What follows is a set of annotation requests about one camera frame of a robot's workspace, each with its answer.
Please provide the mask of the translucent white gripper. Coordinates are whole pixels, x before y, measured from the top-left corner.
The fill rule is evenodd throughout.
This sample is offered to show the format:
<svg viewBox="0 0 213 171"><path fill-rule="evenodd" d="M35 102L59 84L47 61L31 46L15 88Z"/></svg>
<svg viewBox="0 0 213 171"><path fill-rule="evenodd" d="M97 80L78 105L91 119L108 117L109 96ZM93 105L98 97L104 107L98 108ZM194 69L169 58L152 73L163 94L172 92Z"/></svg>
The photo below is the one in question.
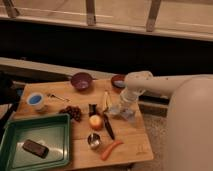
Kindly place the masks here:
<svg viewBox="0 0 213 171"><path fill-rule="evenodd" d="M119 102L112 105L109 108L109 112L112 116L121 116L126 121L135 120L135 111L132 109L132 105L138 100L138 95L125 88L119 95Z"/></svg>

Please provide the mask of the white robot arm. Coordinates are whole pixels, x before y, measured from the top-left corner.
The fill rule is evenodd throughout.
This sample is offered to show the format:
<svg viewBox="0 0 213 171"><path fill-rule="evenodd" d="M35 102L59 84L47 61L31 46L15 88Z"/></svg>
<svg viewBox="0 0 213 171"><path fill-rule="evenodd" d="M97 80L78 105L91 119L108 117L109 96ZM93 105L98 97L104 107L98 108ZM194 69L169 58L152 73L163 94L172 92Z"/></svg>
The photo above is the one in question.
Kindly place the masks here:
<svg viewBox="0 0 213 171"><path fill-rule="evenodd" d="M213 171L213 74L154 76L131 72L111 113L133 118L130 107L146 91L170 98L164 171Z"/></svg>

